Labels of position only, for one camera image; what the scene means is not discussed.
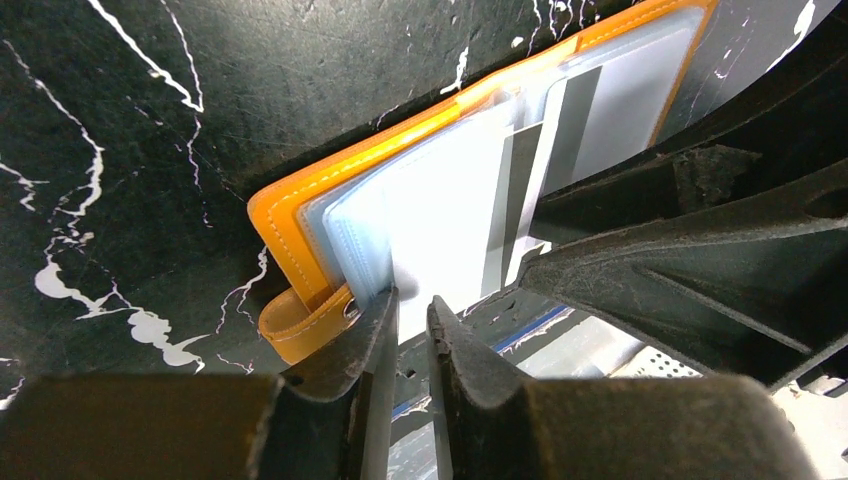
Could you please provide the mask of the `white striped card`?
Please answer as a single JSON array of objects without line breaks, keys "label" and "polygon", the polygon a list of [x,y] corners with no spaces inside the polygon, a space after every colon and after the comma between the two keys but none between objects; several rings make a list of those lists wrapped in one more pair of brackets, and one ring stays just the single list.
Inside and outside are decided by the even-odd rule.
[{"label": "white striped card", "polygon": [[434,296],[462,310],[502,287],[507,213],[522,208],[541,128],[491,110],[388,164],[383,192],[401,342],[424,331]]},{"label": "white striped card", "polygon": [[688,27],[648,32],[591,59],[565,82],[544,194],[610,168],[648,146],[693,35]]}]

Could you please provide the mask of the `orange leather card holder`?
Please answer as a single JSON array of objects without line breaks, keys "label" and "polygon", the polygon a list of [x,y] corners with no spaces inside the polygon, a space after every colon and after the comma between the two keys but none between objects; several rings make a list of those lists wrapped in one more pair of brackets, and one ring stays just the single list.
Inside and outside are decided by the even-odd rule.
[{"label": "orange leather card holder", "polygon": [[522,208],[507,213],[500,289],[513,282],[524,255],[539,246],[529,229],[545,195],[565,82],[591,59],[648,32],[693,29],[650,146],[714,9],[712,1],[639,2],[464,90],[445,89],[436,105],[261,189],[248,202],[248,216],[290,284],[261,312],[261,334],[286,363],[296,364],[351,326],[384,290],[397,289],[400,314],[383,192],[387,166],[409,148],[491,110],[510,115],[514,124],[542,125]]}]

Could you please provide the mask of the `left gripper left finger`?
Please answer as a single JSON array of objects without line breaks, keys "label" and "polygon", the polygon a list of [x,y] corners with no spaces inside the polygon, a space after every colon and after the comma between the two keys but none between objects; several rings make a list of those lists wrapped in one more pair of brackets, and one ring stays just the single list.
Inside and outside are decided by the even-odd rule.
[{"label": "left gripper left finger", "polygon": [[382,479],[398,292],[275,375],[61,375],[1,424],[5,479]]}]

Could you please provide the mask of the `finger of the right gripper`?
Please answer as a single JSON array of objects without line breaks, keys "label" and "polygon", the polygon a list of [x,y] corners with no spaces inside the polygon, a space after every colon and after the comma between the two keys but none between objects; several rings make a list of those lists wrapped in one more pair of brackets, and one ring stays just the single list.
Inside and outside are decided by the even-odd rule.
[{"label": "finger of the right gripper", "polygon": [[831,13],[732,100],[667,140],[545,196],[556,245],[751,197],[847,161],[847,16]]},{"label": "finger of the right gripper", "polygon": [[847,164],[557,247],[519,285],[701,372],[779,388],[847,346]]}]

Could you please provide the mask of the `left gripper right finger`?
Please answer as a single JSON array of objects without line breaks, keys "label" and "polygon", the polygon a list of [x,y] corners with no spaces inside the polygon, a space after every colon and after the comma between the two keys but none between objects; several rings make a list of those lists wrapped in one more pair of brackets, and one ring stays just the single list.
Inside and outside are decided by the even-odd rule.
[{"label": "left gripper right finger", "polygon": [[750,378],[537,379],[435,297],[427,310],[442,479],[813,479]]}]

